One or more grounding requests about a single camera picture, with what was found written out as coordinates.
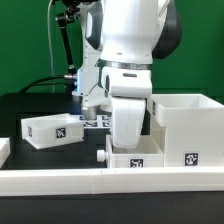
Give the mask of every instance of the black tabletop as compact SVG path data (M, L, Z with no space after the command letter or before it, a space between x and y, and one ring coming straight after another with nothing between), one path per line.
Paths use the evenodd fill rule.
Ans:
M65 94L7 94L0 97L0 137L12 152L3 169L97 168L96 150L106 130L86 130L84 142L35 150L21 139L20 120L59 113L80 114ZM1 197L0 223L155 223L224 222L224 192L171 192L105 195Z

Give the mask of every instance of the small white box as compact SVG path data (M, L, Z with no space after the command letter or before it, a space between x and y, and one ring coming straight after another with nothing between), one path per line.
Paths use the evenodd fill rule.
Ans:
M28 118L21 120L22 138L36 149L81 142L83 121L70 114Z
M106 136L106 153L108 168L146 168L163 167L164 154L151 136L141 136L133 150L113 147L112 138Z

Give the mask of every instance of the green wall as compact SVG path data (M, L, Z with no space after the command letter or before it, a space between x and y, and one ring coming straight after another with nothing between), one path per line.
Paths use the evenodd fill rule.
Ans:
M48 2L0 0L0 95L16 92L36 79L50 76ZM154 61L153 91L201 92L224 103L224 2L176 0L176 5L183 27L182 42L169 58ZM60 4L52 9L56 75L67 71L61 36L54 22L54 14L61 11ZM75 64L80 66L78 22L69 26L69 34Z

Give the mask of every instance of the open box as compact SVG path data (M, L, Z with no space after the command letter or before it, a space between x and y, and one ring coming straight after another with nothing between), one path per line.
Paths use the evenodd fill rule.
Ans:
M201 94L159 94L148 109L165 167L224 165L222 104Z
M36 149L81 142L83 121L70 114L22 119L22 138Z
M151 136L141 136L134 150L112 147L110 135L106 136L108 168L163 167L164 154Z

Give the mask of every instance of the black cable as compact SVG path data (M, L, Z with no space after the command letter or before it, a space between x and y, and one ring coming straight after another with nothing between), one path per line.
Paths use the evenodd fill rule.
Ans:
M35 84L38 84L38 83L41 83L41 82L46 82L46 81L49 81L49 80L55 80L55 79L64 79L64 76L63 75L60 75L60 76L52 76L52 77L46 77L46 78L42 78L42 79L38 79L32 83L30 83L29 85L25 86L24 88L22 88L19 93L26 93L26 91L35 86Z
M57 82L57 83L42 83L42 84L35 84L32 87L35 86L56 86L56 85L66 85L65 82Z

